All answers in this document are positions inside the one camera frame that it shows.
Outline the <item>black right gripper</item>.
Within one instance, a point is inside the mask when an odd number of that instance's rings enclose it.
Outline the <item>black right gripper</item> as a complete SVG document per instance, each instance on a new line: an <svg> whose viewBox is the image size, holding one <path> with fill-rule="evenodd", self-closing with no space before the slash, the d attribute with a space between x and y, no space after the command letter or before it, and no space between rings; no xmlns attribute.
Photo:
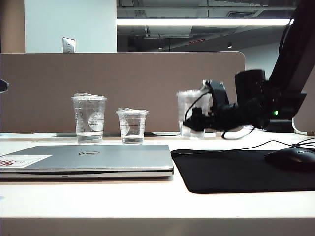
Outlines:
<svg viewBox="0 0 315 236"><path fill-rule="evenodd" d="M264 106L257 98L253 98L243 105L225 104L212 109L212 115L207 117L201 108L193 108L190 118L183 121L194 131L204 131L207 128L214 130L231 130L239 126L252 125L255 128L265 128L270 119L264 117Z"/></svg>

